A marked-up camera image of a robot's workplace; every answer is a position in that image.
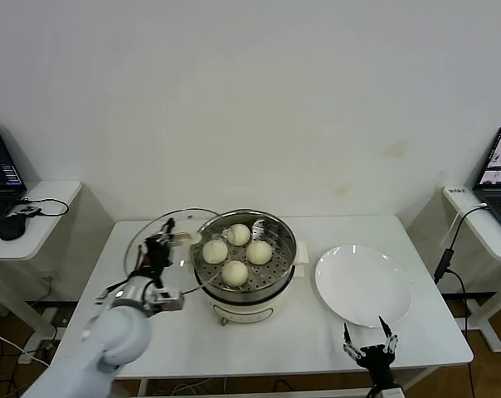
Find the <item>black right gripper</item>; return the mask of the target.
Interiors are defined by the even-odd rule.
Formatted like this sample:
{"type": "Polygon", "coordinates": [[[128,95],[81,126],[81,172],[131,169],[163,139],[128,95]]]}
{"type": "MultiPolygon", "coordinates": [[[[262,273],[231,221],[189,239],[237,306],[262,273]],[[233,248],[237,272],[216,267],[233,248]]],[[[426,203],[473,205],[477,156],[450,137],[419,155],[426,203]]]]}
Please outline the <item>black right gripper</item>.
{"type": "Polygon", "coordinates": [[[345,323],[343,325],[343,350],[352,359],[356,359],[356,363],[360,367],[368,370],[374,388],[394,388],[396,383],[391,372],[391,364],[396,358],[395,350],[398,336],[381,316],[378,319],[386,336],[384,345],[368,346],[360,349],[355,347],[348,325],[345,323]]]}

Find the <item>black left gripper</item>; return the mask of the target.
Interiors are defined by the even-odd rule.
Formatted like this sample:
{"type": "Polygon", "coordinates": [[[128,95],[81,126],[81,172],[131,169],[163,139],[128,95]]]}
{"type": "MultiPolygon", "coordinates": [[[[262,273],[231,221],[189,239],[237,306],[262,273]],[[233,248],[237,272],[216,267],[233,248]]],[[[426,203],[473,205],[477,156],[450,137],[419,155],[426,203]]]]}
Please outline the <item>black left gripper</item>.
{"type": "Polygon", "coordinates": [[[152,278],[160,278],[163,271],[172,264],[175,220],[169,218],[162,225],[162,232],[154,233],[144,240],[147,251],[143,255],[140,269],[152,278]]]}

